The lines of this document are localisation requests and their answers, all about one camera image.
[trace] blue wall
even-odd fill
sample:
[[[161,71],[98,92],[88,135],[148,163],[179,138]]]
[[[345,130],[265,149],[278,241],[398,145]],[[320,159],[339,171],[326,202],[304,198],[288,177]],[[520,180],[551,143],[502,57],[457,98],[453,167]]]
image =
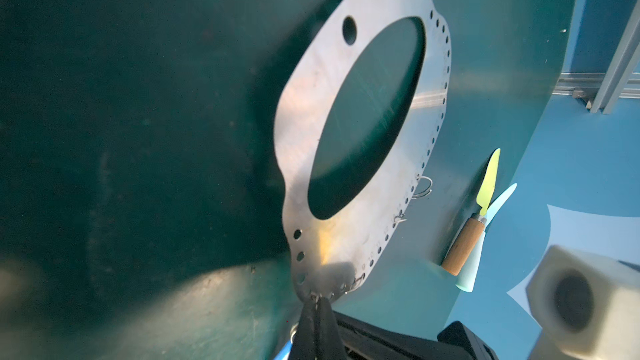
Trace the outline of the blue wall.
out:
[[[635,4],[636,0],[576,0],[563,71],[605,72]]]
[[[501,359],[526,359],[540,328],[507,292],[545,251],[551,228],[548,204],[640,217],[639,158],[640,100],[620,100],[613,115],[604,116],[588,113],[583,102],[571,97],[551,97],[514,175],[518,188],[488,231],[476,287],[460,293],[449,321],[467,324]],[[626,225],[620,228],[636,228],[625,234],[637,244],[640,220]],[[581,239],[578,232],[574,243]],[[621,233],[608,236],[606,244],[625,239],[629,237]]]

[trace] metal beam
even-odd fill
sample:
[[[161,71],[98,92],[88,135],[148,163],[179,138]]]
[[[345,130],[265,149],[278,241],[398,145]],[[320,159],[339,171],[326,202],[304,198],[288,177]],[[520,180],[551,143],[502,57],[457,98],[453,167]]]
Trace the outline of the metal beam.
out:
[[[593,100],[590,111],[596,113],[599,108],[603,108],[604,114],[610,114],[616,104],[620,93],[624,89],[629,77],[636,68],[640,60],[640,0],[636,1],[636,6],[627,23],[620,43],[613,54],[613,59],[609,65],[607,73],[602,81],[602,85]]]

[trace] small knife with wooden handle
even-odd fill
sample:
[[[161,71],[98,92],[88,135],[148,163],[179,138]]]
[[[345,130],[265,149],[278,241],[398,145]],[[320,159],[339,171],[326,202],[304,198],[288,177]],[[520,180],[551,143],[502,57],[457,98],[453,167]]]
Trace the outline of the small knife with wooden handle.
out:
[[[457,276],[458,273],[460,273],[460,269],[464,266],[469,254],[476,246],[482,232],[484,232],[484,225],[486,223],[484,216],[489,208],[489,204],[491,203],[491,198],[493,197],[495,179],[498,174],[499,160],[500,148],[496,149],[493,152],[491,159],[489,159],[489,164],[484,172],[484,180],[482,181],[482,185],[480,185],[480,190],[476,197],[476,203],[481,207],[480,212],[469,217],[442,262],[442,268],[454,276]]]

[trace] hole in white object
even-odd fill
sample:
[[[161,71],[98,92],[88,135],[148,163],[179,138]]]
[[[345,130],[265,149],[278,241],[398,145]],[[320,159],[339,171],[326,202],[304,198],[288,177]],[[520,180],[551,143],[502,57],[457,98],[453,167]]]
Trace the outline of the hole in white object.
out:
[[[344,41],[350,46],[356,42],[357,35],[356,21],[350,16],[345,18],[342,22],[342,37]]]
[[[318,142],[307,192],[326,220],[368,184],[396,141],[422,70],[424,26],[389,25],[364,49],[340,87]]]

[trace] metal keyring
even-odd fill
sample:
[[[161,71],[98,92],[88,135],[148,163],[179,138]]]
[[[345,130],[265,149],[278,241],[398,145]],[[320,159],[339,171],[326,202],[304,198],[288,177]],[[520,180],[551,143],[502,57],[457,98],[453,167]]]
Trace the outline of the metal keyring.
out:
[[[412,198],[412,199],[418,199],[418,198],[420,198],[420,197],[428,196],[428,195],[432,192],[431,187],[433,186],[433,180],[432,180],[432,179],[430,179],[429,177],[425,177],[425,176],[418,176],[418,177],[416,178],[416,180],[418,180],[418,181],[423,180],[423,179],[424,179],[424,180],[429,180],[429,186],[428,186],[428,188],[427,188],[427,189],[425,189],[425,190],[423,190],[423,191],[422,191],[422,192],[420,192],[420,193],[417,193],[417,194],[415,194],[415,195],[411,196],[411,198]]]

